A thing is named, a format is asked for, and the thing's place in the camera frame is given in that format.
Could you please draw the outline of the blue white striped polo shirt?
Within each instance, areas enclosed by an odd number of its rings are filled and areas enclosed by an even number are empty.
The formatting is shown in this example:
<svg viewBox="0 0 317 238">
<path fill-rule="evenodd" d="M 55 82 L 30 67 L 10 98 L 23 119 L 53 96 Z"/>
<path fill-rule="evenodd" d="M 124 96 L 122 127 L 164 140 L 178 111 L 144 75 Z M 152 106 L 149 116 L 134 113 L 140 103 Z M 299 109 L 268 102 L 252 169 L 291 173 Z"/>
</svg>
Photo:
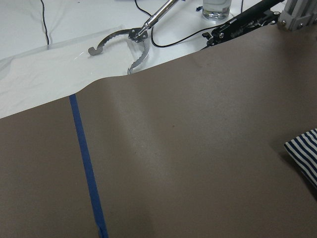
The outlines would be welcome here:
<svg viewBox="0 0 317 238">
<path fill-rule="evenodd" d="M 317 188 L 317 129 L 286 142 L 284 147 L 308 181 Z"/>
</svg>

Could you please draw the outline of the brown paper table cover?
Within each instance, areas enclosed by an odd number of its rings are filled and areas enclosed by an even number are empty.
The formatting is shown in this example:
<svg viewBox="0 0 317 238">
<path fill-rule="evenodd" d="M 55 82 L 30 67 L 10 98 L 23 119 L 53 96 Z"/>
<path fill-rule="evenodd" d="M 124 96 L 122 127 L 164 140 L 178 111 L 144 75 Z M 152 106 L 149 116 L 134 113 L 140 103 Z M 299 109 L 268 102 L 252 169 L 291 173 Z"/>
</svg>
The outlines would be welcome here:
<svg viewBox="0 0 317 238">
<path fill-rule="evenodd" d="M 0 121 L 3 238 L 314 238 L 284 143 L 317 126 L 317 28 L 266 26 Z"/>
</svg>

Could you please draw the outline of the metal rod green tip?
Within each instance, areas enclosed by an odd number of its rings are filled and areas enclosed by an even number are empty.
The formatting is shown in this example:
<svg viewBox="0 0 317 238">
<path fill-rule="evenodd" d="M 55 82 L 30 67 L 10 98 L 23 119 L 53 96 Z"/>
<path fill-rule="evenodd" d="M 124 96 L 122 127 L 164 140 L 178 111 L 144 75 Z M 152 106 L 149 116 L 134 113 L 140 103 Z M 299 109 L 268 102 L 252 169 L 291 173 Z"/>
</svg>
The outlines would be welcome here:
<svg viewBox="0 0 317 238">
<path fill-rule="evenodd" d="M 143 51 L 141 56 L 136 59 L 131 66 L 127 70 L 127 74 L 132 74 L 134 68 L 138 67 L 148 56 L 150 51 L 150 39 L 148 35 L 148 31 L 153 28 L 153 26 L 177 3 L 177 0 L 168 0 L 165 2 L 153 15 L 145 21 L 142 27 L 140 28 L 131 28 L 131 29 L 123 29 L 116 32 L 113 32 L 106 36 L 101 42 L 97 45 L 96 48 L 90 47 L 88 49 L 88 53 L 91 56 L 100 55 L 104 51 L 104 46 L 111 39 L 121 36 L 127 35 L 128 39 L 139 44 L 143 44 Z"/>
</svg>

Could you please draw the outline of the clear plastic bag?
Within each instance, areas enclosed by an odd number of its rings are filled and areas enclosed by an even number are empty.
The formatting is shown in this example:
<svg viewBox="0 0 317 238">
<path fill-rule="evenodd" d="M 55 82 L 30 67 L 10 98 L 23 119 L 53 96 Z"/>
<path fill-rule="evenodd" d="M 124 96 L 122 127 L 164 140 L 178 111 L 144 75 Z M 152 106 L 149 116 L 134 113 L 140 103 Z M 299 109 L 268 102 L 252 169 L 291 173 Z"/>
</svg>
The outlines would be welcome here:
<svg viewBox="0 0 317 238">
<path fill-rule="evenodd" d="M 123 28 L 119 25 L 2 59 L 1 118 L 69 96 L 101 78 L 126 75 L 134 57 L 125 38 L 114 38 L 100 55 L 88 53 L 89 47 Z"/>
</svg>

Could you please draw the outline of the clear water bottle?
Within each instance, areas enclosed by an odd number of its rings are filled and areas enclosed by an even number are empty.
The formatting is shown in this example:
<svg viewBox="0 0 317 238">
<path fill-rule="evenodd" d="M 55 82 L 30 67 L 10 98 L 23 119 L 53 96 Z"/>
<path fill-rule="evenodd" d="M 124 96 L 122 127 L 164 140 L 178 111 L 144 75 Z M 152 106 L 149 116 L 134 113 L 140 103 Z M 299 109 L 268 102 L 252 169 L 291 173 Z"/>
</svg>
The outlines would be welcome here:
<svg viewBox="0 0 317 238">
<path fill-rule="evenodd" d="M 223 20 L 229 16 L 232 0 L 203 0 L 202 14 L 206 19 Z"/>
</svg>

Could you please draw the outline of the blue tape line left lengthwise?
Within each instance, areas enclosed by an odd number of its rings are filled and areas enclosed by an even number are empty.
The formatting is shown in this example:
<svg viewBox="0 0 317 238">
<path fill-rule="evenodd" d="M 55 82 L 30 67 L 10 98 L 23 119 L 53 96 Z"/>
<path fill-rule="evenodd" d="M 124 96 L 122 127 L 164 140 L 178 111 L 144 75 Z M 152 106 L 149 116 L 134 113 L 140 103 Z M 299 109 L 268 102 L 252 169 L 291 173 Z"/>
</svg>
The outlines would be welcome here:
<svg viewBox="0 0 317 238">
<path fill-rule="evenodd" d="M 93 165 L 90 158 L 90 153 L 87 145 L 87 140 L 82 125 L 81 115 L 79 111 L 79 106 L 76 98 L 76 94 L 69 96 L 69 101 L 71 105 L 72 115 L 74 119 L 74 124 L 76 128 L 78 143 L 81 151 L 81 157 L 83 161 L 83 167 L 85 171 L 91 206 L 94 214 L 94 219 L 96 226 L 98 228 L 100 238 L 108 238 L 108 232 L 106 227 L 106 222 L 104 218 L 104 213 L 101 206 L 100 196 L 98 192 L 97 183 L 95 180 Z"/>
</svg>

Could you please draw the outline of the black tool on desk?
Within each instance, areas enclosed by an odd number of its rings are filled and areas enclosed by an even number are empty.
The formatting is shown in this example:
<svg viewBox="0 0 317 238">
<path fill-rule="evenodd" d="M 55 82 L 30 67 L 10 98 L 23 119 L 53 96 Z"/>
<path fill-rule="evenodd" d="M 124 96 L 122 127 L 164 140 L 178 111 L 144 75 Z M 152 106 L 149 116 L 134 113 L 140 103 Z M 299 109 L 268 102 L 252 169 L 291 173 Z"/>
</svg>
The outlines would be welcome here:
<svg viewBox="0 0 317 238">
<path fill-rule="evenodd" d="M 258 28 L 277 23 L 280 12 L 270 9 L 281 3 L 280 0 L 262 0 L 239 15 L 203 33 L 207 39 L 205 48 L 212 47 L 245 35 Z"/>
</svg>

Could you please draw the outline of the aluminium frame post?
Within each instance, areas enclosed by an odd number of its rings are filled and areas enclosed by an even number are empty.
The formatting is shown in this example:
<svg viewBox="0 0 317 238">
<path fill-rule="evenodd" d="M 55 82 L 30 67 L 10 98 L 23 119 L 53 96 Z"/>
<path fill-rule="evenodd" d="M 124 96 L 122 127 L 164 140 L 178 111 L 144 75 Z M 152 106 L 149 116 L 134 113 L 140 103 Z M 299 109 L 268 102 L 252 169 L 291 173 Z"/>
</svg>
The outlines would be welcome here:
<svg viewBox="0 0 317 238">
<path fill-rule="evenodd" d="M 277 24 L 288 31 L 316 25 L 317 0 L 288 0 Z"/>
</svg>

